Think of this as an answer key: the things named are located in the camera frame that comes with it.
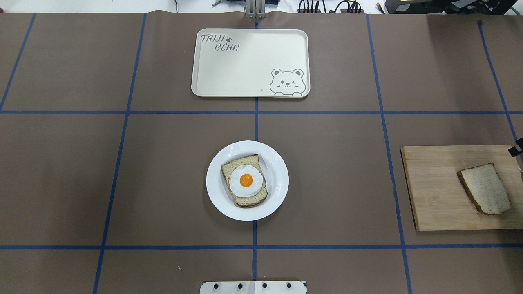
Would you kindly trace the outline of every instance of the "egg white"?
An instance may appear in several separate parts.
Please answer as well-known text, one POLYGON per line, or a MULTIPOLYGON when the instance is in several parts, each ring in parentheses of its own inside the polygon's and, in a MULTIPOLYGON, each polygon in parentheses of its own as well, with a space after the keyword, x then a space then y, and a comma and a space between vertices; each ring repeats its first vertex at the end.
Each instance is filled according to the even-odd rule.
POLYGON ((231 174, 231 178, 229 179, 229 187, 231 188, 232 193, 241 198, 249 198, 256 195, 256 193, 262 189, 262 184, 262 174, 257 168, 248 164, 240 165, 235 168, 231 174), (250 174, 253 177, 253 183, 248 187, 244 187, 240 183, 240 178, 244 174, 250 174))

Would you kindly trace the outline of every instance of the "round white plate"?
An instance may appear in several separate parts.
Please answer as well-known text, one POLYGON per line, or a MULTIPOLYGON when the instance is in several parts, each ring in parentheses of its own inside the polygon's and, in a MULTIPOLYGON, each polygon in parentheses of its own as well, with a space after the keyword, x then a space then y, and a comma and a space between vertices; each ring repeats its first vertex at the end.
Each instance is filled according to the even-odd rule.
POLYGON ((280 154, 271 147, 256 141, 240 141, 216 154, 207 170, 206 182, 209 198, 224 215, 235 220, 254 221, 268 216, 280 207, 289 189, 289 172, 280 154), (234 203, 221 167, 224 163, 253 154, 259 155, 268 194, 262 203, 243 208, 234 203))

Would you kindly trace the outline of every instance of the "black clip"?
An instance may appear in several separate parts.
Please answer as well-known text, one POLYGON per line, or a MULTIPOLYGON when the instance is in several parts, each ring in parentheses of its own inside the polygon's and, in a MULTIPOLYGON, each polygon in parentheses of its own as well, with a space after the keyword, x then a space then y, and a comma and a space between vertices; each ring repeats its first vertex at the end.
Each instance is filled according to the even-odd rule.
POLYGON ((508 149, 508 153, 512 155, 512 157, 516 157, 523 153, 523 138, 516 141, 516 145, 508 149))

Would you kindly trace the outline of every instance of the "cartoon bear face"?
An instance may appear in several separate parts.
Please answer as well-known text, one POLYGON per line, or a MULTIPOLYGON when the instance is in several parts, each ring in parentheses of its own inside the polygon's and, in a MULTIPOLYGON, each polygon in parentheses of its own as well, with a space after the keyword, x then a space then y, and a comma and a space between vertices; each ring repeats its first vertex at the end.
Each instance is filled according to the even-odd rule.
POLYGON ((274 69, 272 71, 270 90, 274 92, 275 96, 300 96, 305 92, 305 88, 302 70, 283 72, 280 69, 274 69))

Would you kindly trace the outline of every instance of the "fried egg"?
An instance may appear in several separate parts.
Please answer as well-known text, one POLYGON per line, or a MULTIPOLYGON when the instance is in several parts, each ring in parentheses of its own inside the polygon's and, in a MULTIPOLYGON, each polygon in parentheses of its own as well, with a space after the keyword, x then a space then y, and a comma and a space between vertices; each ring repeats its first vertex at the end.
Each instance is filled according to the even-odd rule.
POLYGON ((248 164, 235 168, 229 180, 229 187, 232 193, 241 198, 256 195, 262 189, 262 184, 262 174, 257 168, 248 164))

